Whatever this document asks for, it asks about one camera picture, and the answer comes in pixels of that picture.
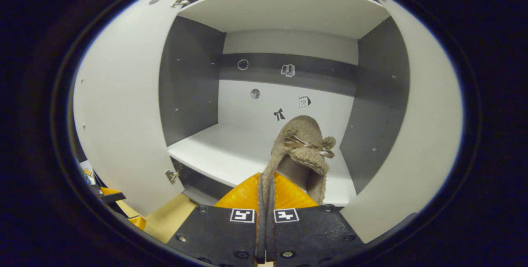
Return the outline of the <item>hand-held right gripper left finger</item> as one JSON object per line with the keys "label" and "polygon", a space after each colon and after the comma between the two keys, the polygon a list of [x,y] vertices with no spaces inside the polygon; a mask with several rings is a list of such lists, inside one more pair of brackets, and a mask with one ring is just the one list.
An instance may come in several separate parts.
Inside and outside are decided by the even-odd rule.
{"label": "hand-held right gripper left finger", "polygon": [[260,173],[230,190],[215,205],[196,206],[168,246],[215,266],[265,262],[264,206]]}

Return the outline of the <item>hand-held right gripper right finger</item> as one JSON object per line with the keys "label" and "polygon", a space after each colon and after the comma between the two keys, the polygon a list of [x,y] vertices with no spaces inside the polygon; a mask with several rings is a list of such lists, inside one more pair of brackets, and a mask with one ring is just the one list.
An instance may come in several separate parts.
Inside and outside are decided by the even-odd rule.
{"label": "hand-held right gripper right finger", "polygon": [[266,213],[266,261],[275,267],[322,267],[359,254],[365,243],[332,204],[274,174]]}

